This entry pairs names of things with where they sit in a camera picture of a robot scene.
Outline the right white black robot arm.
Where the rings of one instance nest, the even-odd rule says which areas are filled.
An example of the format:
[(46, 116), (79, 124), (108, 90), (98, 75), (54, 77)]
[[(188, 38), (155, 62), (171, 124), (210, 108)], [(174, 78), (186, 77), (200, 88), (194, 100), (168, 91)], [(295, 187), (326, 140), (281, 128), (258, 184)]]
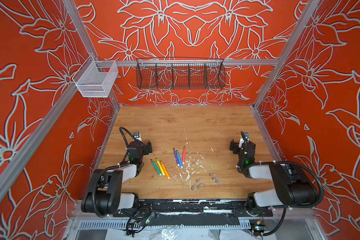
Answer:
[(241, 132), (238, 142), (230, 142), (230, 151), (238, 156), (238, 172), (248, 179), (272, 181), (270, 190), (253, 192), (246, 199), (246, 210), (257, 215), (266, 208), (311, 209), (324, 198), (324, 186), (308, 167), (289, 161), (256, 162), (256, 144)]

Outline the pink marker pen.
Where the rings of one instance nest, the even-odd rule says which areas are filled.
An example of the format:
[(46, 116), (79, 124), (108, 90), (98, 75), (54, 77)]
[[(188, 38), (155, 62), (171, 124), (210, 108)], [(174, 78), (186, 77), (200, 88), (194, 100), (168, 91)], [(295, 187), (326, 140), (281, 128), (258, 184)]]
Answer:
[(183, 146), (183, 153), (182, 153), (182, 163), (185, 164), (186, 160), (186, 147)]

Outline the purple marker pen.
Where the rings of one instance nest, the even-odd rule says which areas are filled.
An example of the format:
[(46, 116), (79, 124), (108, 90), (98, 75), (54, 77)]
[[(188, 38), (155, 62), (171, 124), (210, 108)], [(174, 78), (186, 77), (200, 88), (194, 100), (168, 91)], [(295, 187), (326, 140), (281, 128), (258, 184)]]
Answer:
[(175, 157), (175, 160), (176, 160), (176, 164), (177, 164), (177, 166), (180, 166), (177, 151), (175, 150), (175, 148), (173, 148), (173, 152), (174, 152), (174, 157)]

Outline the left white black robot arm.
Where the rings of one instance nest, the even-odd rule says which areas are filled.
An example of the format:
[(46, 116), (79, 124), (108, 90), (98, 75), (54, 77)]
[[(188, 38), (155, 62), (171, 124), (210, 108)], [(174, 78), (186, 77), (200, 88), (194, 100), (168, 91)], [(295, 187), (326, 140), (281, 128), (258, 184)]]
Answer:
[(124, 127), (119, 131), (126, 144), (126, 154), (121, 163), (105, 169), (96, 169), (81, 202), (83, 213), (99, 218), (115, 215), (122, 210), (136, 210), (139, 197), (136, 193), (123, 193), (123, 183), (141, 173), (144, 156), (153, 152), (150, 141), (143, 143), (140, 133), (131, 133)]

